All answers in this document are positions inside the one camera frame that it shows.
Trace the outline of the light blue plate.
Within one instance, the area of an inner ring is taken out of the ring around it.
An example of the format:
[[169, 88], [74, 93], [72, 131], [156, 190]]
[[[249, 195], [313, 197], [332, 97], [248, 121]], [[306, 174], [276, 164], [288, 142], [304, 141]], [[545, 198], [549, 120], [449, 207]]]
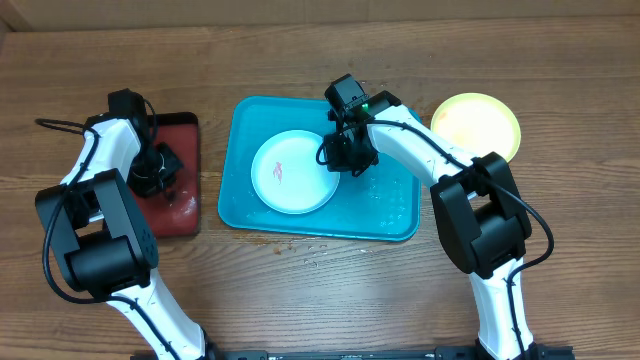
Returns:
[[278, 133], [263, 143], [251, 165], [251, 182], [271, 209], [289, 215], [312, 212], [335, 194], [340, 174], [316, 161], [322, 137], [304, 130]]

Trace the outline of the yellow-green plate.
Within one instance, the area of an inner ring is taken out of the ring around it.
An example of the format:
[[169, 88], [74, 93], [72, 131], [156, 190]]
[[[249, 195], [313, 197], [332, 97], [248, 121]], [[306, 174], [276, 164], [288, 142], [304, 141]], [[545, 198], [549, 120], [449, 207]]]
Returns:
[[442, 102], [434, 112], [431, 131], [480, 157], [496, 152], [507, 162], [517, 154], [521, 129], [513, 111], [482, 93], [462, 93]]

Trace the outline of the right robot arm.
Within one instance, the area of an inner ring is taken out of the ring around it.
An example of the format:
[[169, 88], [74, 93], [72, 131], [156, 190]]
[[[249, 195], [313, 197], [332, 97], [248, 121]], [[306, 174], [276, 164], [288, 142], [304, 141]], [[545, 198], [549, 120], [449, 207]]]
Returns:
[[531, 223], [506, 160], [448, 142], [397, 97], [387, 91], [369, 96], [349, 74], [333, 81], [324, 96], [336, 130], [324, 137], [318, 164], [359, 176], [385, 154], [429, 188], [441, 246], [471, 281], [480, 321], [477, 357], [543, 358], [521, 290]]

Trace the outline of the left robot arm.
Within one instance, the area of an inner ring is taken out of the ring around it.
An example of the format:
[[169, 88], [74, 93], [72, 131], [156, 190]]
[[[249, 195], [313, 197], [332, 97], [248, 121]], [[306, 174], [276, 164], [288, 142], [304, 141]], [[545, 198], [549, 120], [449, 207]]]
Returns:
[[63, 300], [107, 304], [151, 346], [154, 359], [219, 359], [158, 269], [158, 237], [194, 235], [200, 217], [200, 135], [191, 112], [158, 114], [142, 95], [108, 96], [85, 123], [36, 119], [84, 139], [61, 182], [39, 191], [45, 279]]

